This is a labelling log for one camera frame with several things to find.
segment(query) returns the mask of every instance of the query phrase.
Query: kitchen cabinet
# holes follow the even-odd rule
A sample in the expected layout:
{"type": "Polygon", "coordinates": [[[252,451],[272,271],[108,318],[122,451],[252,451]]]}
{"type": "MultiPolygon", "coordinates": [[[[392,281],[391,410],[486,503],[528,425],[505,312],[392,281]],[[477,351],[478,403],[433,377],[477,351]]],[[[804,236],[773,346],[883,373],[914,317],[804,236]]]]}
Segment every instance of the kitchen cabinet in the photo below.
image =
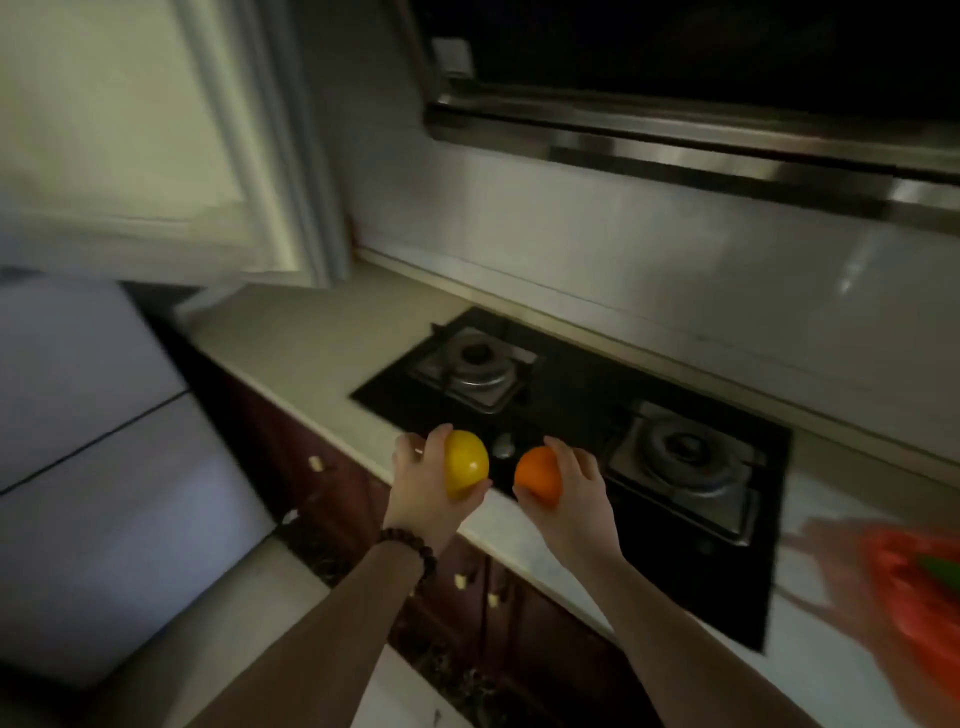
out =
{"type": "MultiPolygon", "coordinates": [[[[359,561],[376,541],[389,486],[250,388],[221,377],[232,396],[218,406],[256,433],[248,442],[258,439],[272,454],[272,486],[348,562],[359,561]]],[[[660,725],[616,645],[459,536],[402,617],[558,725],[660,725]]]]}
{"type": "Polygon", "coordinates": [[[346,225],[285,3],[0,5],[0,264],[324,287],[346,225]]]}
{"type": "Polygon", "coordinates": [[[494,560],[488,578],[484,660],[501,682],[560,723],[660,725],[619,647],[494,560]]]}

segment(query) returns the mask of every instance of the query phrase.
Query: yellow fruit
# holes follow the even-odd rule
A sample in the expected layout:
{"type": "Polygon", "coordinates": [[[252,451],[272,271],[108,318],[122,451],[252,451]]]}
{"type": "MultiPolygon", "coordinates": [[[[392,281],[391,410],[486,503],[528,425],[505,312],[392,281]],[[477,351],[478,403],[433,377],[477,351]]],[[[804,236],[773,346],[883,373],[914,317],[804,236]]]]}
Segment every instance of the yellow fruit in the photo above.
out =
{"type": "Polygon", "coordinates": [[[490,457],[472,432],[455,429],[446,436],[446,491],[459,493],[490,474],[490,457]]]}

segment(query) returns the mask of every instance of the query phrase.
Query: orange fruit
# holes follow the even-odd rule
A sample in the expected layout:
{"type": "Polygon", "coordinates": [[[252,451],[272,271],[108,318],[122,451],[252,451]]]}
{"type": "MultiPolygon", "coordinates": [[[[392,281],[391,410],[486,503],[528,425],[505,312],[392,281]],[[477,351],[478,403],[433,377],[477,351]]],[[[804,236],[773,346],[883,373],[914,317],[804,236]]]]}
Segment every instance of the orange fruit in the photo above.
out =
{"type": "Polygon", "coordinates": [[[490,474],[490,457],[483,440],[464,429],[455,429],[444,443],[446,491],[459,494],[490,474]]]}
{"type": "Polygon", "coordinates": [[[556,508],[564,491],[564,480],[553,450],[541,445],[525,452],[516,464],[514,485],[526,488],[548,508],[556,508]]]}

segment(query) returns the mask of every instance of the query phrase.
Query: green vegetable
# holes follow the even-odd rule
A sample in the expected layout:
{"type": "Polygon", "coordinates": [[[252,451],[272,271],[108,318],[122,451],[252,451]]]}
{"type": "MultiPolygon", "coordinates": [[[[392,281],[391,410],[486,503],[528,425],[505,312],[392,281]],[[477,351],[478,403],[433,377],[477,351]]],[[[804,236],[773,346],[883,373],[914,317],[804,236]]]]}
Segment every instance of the green vegetable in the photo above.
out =
{"type": "Polygon", "coordinates": [[[940,584],[960,596],[960,564],[939,556],[922,553],[917,556],[917,566],[940,584]]]}

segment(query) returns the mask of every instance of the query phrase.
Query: wall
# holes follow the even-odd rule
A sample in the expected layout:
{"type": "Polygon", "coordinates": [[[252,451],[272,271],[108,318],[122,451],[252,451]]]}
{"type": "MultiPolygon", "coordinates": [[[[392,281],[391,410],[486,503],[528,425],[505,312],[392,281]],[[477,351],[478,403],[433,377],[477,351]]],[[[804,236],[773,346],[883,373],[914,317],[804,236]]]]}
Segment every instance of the wall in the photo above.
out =
{"type": "Polygon", "coordinates": [[[960,460],[960,240],[433,141],[376,0],[298,5],[362,245],[960,460]]]}

